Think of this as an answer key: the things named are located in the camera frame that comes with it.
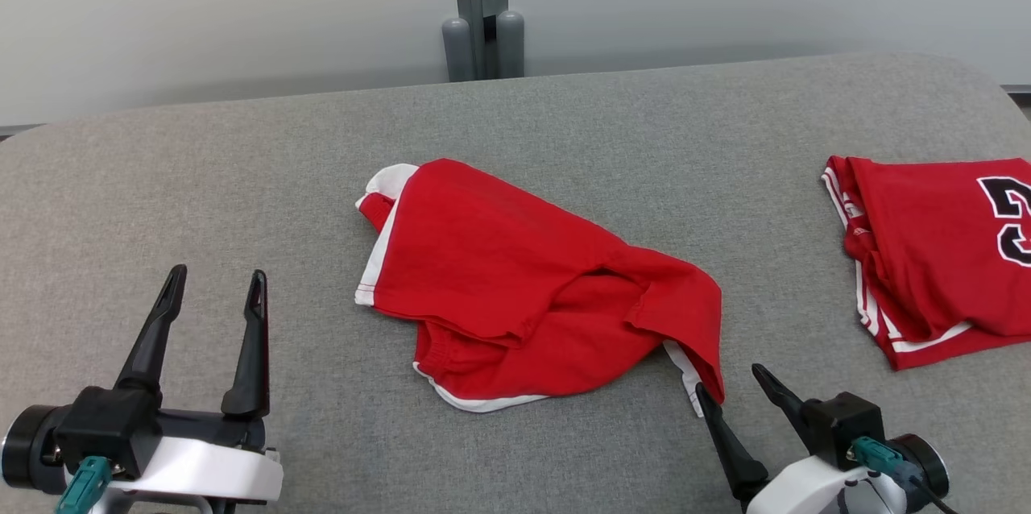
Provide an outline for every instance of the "gray cushioned table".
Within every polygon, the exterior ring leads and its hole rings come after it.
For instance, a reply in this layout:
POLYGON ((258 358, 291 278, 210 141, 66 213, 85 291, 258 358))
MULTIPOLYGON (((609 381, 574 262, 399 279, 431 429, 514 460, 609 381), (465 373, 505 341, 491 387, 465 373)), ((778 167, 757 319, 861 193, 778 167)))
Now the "gray cushioned table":
MULTIPOLYGON (((804 450, 753 363, 803 398, 851 390, 879 404, 889 435, 921 434, 950 459, 961 511, 1019 511, 1031 346, 892 372, 858 323, 854 267, 820 180, 832 153, 1031 158, 1031 126, 988 76, 889 54, 36 128, 0 143, 0 423, 110 386, 177 262, 190 278, 165 407, 217 410, 250 273, 264 268, 269 442, 287 474, 269 512, 739 512, 661 350, 596 391, 473 415, 412 372, 412 325, 355 305, 375 239, 353 205, 366 180, 393 163, 454 158, 709 272, 724 290, 727 418, 771 470, 804 450)), ((3 512, 53 505, 0 489, 3 512)))

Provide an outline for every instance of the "white trim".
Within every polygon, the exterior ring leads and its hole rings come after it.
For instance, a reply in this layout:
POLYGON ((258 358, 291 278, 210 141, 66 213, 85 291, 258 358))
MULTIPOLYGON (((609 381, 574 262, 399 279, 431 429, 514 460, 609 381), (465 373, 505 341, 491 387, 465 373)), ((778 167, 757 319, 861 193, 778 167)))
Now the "white trim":
POLYGON ((888 330, 888 338, 892 339, 892 341, 895 341, 896 338, 902 338, 902 334, 899 333, 898 328, 896 328, 895 323, 888 318, 888 313, 885 312, 885 309, 880 309, 880 318, 885 320, 885 328, 888 330))
POLYGON ((941 334, 941 337, 934 339, 934 341, 912 342, 905 341, 905 339, 899 339, 899 341, 892 341, 892 349, 895 349, 896 353, 912 353, 913 351, 927 349, 928 346, 935 346, 939 344, 939 342, 949 341, 951 338, 960 335, 965 330, 972 327, 972 323, 969 323, 968 320, 964 320, 962 323, 958 323, 958 325, 955 325, 954 328, 951 328, 951 330, 941 334))
POLYGON ((831 199, 834 202, 834 207, 838 210, 838 215, 841 217, 841 224, 847 227, 849 217, 844 213, 844 208, 841 205, 841 192, 840 183, 838 183, 837 175, 831 168, 824 170, 824 175, 820 177, 827 184, 827 191, 831 195, 831 199))
POLYGON ((870 290, 870 287, 866 286, 866 279, 863 276, 863 266, 859 264, 858 261, 856 261, 856 273, 859 275, 856 279, 857 285, 861 285, 866 290, 866 300, 864 301, 865 305, 863 306, 862 311, 860 311, 861 315, 863 315, 863 318, 866 320, 866 322, 863 323, 863 327, 870 332, 870 335, 876 337, 876 335, 880 333, 880 316, 877 315, 877 312, 880 312, 880 308, 877 306, 876 298, 873 298, 873 290, 870 290))
POLYGON ((411 364, 411 368, 415 370, 419 375, 427 378, 433 389, 441 397, 443 401, 446 401, 453 407, 458 408, 462 411, 467 412, 492 412, 497 410, 503 410, 504 408, 510 408, 512 405, 523 405, 529 404, 530 402, 536 402, 538 400, 547 399, 548 396, 517 396, 516 398, 498 398, 497 400, 463 400, 453 396, 450 391, 444 389, 441 385, 438 385, 436 381, 430 375, 419 371, 419 363, 411 364))
POLYGON ((859 323, 866 328, 876 337, 877 325, 876 316, 870 319, 870 315, 866 312, 866 283, 863 280, 863 266, 856 261, 856 311, 859 312, 859 323))
POLYGON ((355 302, 358 305, 372 306, 375 304, 376 282, 379 280, 379 273, 383 272, 384 258, 387 256, 387 245, 390 243, 391 232, 394 231, 394 214, 397 213, 397 206, 401 203, 401 192, 408 183, 408 179, 414 175, 417 166, 407 163, 392 165, 390 168, 380 169, 372 179, 369 179, 365 186, 365 195, 355 202, 355 208, 361 209, 362 202, 368 198, 369 194, 383 194, 394 201, 394 206, 387 215, 383 231, 379 232, 376 243, 372 245, 372 253, 369 253, 369 261, 365 264, 365 271, 362 272, 362 280, 355 290, 355 302))
POLYGON ((684 372, 684 375, 680 376, 680 382, 684 383, 684 388, 688 391, 688 397, 691 399, 691 407, 695 409, 695 414, 698 417, 705 417, 705 414, 702 412, 702 405, 698 403, 698 396, 695 393, 695 387, 702 382, 701 377, 698 375, 698 370, 691 364, 688 353, 684 352, 679 342, 666 339, 662 342, 662 345, 663 348, 666 348, 669 359, 673 361, 673 365, 684 372))

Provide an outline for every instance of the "folded red jersey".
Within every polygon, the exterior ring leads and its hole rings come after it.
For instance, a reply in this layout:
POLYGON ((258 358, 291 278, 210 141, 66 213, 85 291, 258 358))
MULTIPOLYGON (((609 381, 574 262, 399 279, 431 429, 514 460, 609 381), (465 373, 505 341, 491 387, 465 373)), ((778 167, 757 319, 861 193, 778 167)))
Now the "folded red jersey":
POLYGON ((487 412, 597 388, 664 344, 695 411, 723 401, 720 289, 684 261, 456 161, 377 173, 358 209, 379 231, 359 305, 418 324, 414 364, 487 412))
POLYGON ((896 370, 1031 341, 1031 165, 879 165, 823 176, 856 260, 861 322, 896 370))

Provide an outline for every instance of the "black cable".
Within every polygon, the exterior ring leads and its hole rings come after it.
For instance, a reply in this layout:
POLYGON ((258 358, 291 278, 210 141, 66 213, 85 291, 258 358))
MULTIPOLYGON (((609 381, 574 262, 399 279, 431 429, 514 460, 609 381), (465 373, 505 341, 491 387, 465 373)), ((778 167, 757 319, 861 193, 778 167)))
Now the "black cable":
POLYGON ((918 488, 920 488, 921 491, 923 491, 924 493, 926 493, 927 498, 931 499, 931 502, 933 504, 935 504, 935 506, 938 507, 938 510, 941 510, 945 514, 960 514, 959 512, 957 512, 957 511, 953 510, 952 508, 950 508, 947 504, 941 502, 941 499, 939 499, 938 495, 935 495, 934 491, 932 491, 931 488, 928 487, 928 485, 924 483, 924 480, 921 480, 921 478, 919 478, 917 476, 910 476, 909 477, 909 481, 912 482, 912 484, 914 486, 917 486, 918 488))

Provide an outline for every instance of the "gray cylindrical leg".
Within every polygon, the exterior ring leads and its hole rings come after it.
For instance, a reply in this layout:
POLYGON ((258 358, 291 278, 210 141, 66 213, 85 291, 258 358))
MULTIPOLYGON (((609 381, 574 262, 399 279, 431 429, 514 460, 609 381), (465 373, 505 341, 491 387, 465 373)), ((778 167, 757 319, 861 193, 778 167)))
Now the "gray cylindrical leg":
POLYGON ((448 19, 440 30, 444 37, 444 56, 447 58, 447 79, 457 82, 476 78, 469 23, 463 19, 448 19))
POLYGON ((498 76, 521 77, 525 74, 523 55, 523 15, 514 10, 498 14, 498 76))

